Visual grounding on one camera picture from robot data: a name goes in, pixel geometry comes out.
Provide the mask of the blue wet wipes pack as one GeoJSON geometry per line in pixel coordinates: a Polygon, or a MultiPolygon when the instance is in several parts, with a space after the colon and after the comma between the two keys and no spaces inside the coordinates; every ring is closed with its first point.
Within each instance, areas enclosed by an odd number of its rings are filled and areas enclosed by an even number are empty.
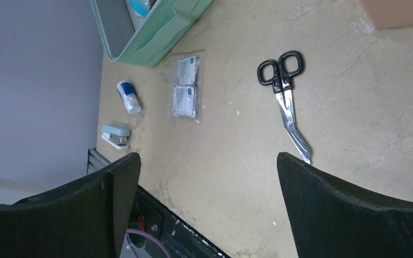
{"type": "Polygon", "coordinates": [[[128,3],[130,4],[133,11],[140,17],[145,18],[152,6],[154,5],[154,0],[129,0],[128,3]]]}

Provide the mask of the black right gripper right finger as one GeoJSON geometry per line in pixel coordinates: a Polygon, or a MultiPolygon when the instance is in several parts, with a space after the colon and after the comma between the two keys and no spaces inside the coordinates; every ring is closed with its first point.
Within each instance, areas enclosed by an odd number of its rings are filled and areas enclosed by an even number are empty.
{"type": "Polygon", "coordinates": [[[282,152],[277,172],[299,257],[413,257],[413,202],[282,152]]]}

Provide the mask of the black handled scissors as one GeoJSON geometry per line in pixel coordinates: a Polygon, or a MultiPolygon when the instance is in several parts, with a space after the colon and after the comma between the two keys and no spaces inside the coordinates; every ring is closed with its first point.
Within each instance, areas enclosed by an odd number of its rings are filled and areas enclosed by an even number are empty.
{"type": "Polygon", "coordinates": [[[262,86],[271,86],[279,104],[283,127],[291,141],[300,153],[302,160],[311,164],[312,149],[305,138],[299,132],[296,123],[295,107],[293,99],[293,78],[304,71],[303,56],[299,51],[287,51],[278,58],[265,60],[257,67],[258,82],[262,86]],[[295,58],[297,69],[288,71],[285,60],[295,58]]]}

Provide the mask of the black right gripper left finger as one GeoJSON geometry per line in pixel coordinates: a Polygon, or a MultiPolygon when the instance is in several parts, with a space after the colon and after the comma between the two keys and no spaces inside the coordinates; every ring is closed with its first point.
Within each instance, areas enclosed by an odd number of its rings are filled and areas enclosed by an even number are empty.
{"type": "Polygon", "coordinates": [[[60,187],[0,204],[0,257],[118,257],[141,170],[138,153],[60,187]]]}

